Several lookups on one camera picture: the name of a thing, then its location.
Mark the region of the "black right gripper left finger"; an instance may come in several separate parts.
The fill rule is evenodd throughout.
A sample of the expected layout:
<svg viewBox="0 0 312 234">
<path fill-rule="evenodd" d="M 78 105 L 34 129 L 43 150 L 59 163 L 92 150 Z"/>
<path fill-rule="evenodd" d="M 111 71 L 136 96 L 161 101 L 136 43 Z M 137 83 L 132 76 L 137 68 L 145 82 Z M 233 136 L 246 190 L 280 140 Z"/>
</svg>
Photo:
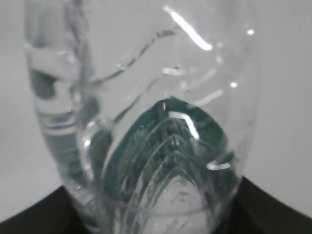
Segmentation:
<svg viewBox="0 0 312 234">
<path fill-rule="evenodd" d="M 86 234 L 61 186 L 26 210 L 0 223 L 2 234 Z"/>
</svg>

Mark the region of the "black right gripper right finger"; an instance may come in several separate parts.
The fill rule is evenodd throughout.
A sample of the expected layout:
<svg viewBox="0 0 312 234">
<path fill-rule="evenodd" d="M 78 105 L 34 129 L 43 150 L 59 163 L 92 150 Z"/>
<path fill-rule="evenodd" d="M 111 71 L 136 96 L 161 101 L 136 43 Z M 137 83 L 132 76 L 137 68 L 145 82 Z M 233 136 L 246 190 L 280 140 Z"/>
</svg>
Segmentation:
<svg viewBox="0 0 312 234">
<path fill-rule="evenodd" d="M 310 234 L 312 219 L 243 178 L 220 234 Z"/>
</svg>

